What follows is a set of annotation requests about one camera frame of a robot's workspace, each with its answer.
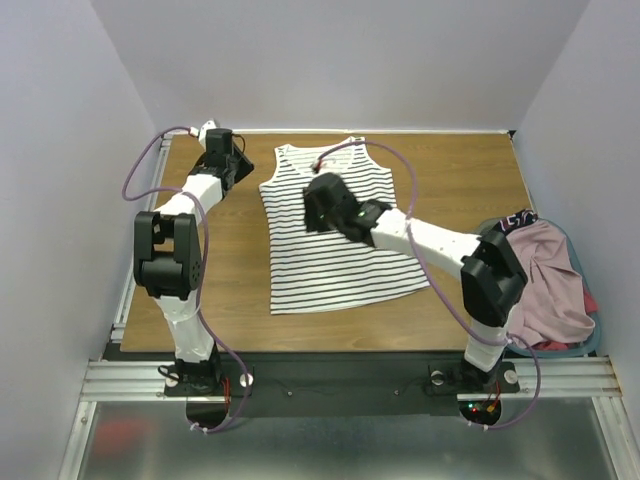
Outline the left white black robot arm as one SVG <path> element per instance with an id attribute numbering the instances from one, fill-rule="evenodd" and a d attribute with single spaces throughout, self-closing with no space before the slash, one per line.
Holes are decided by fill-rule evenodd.
<path id="1" fill-rule="evenodd" d="M 234 132 L 210 120 L 183 127 L 203 148 L 181 187 L 154 188 L 171 198 L 133 223 L 133 276 L 160 308 L 172 335 L 175 362 L 162 367 L 169 388 L 210 395 L 224 383 L 216 339 L 201 318 L 200 295 L 209 251 L 208 212 L 254 170 Z"/>

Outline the black white striped tank top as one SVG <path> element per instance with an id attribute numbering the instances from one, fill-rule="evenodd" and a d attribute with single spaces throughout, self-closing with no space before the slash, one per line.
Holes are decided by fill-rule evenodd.
<path id="1" fill-rule="evenodd" d="M 347 240 L 338 232 L 307 231 L 303 189 L 322 163 L 336 173 L 359 200 L 395 205 L 393 176 L 368 154 L 360 137 L 337 149 L 296 147 L 274 150 L 272 177 L 259 192 L 266 213 L 270 249 L 270 312 L 273 315 L 321 313 L 401 298 L 428 287 L 418 261 L 402 253 L 377 250 Z"/>

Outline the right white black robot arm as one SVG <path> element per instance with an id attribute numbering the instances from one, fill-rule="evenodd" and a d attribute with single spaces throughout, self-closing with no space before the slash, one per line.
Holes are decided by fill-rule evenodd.
<path id="1" fill-rule="evenodd" d="M 423 270 L 433 265 L 458 280 L 471 319 L 465 323 L 452 313 L 468 335 L 461 381 L 472 390 L 495 382 L 510 342 L 509 323 L 528 282 L 504 233 L 461 233 L 415 219 L 376 199 L 360 201 L 333 173 L 313 179 L 302 193 L 308 231 L 336 231 L 376 250 L 409 255 Z"/>

